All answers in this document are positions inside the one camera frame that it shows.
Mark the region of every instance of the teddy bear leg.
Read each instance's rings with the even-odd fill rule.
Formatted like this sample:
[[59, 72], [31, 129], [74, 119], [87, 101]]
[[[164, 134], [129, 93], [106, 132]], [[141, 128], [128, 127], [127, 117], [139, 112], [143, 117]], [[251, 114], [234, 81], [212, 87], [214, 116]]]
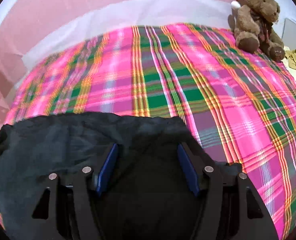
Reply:
[[255, 53], [259, 48], [259, 40], [253, 33], [241, 31], [235, 38], [235, 44], [239, 49], [249, 53]]
[[279, 62], [284, 56], [285, 52], [283, 47], [280, 44], [269, 41], [269, 43], [260, 44], [260, 49], [272, 60]]

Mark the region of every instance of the checkered blanket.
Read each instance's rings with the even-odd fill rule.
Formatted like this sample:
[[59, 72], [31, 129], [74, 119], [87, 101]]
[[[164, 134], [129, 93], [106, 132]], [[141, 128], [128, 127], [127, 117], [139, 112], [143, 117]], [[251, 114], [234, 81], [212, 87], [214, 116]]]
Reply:
[[242, 163], [280, 239], [296, 225], [296, 82], [230, 31], [132, 26], [82, 42], [36, 66], [6, 123], [85, 111], [180, 116], [213, 159]]

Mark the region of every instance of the silver screw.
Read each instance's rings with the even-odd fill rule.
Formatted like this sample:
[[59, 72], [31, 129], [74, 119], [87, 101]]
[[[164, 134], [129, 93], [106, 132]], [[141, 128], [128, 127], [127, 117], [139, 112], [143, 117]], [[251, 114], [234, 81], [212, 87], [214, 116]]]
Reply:
[[213, 172], [213, 171], [214, 171], [214, 168], [211, 167], [211, 166], [206, 166], [206, 167], [205, 167], [205, 171], [206, 171], [206, 172]]
[[240, 177], [241, 179], [246, 179], [246, 178], [247, 178], [247, 174], [241, 172], [241, 173], [239, 173], [239, 177]]
[[56, 173], [52, 173], [49, 175], [49, 179], [53, 180], [57, 178], [57, 174]]
[[83, 173], [89, 173], [89, 172], [91, 172], [91, 168], [90, 167], [84, 167], [83, 169], [82, 169], [82, 172]]

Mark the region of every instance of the black fabric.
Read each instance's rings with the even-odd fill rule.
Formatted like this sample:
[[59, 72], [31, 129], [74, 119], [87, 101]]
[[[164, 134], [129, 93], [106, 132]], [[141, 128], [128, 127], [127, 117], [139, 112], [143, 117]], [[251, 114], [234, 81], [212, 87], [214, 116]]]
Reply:
[[190, 238], [201, 203], [188, 189], [176, 149], [196, 142], [179, 117], [39, 116], [8, 127], [7, 135], [0, 210], [11, 239], [34, 238], [28, 221], [50, 173], [76, 173], [112, 142], [120, 157], [108, 192], [96, 202], [107, 240]]

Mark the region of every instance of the brown teddy bear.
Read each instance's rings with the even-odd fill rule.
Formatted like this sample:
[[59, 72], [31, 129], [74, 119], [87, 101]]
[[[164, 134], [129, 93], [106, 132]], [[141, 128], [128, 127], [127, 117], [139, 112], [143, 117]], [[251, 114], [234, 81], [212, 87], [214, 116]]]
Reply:
[[280, 7], [275, 0], [244, 0], [242, 7], [237, 1], [231, 6], [237, 9], [235, 43], [239, 49], [254, 53], [260, 48], [274, 61], [284, 58], [283, 42], [272, 28], [278, 21]]

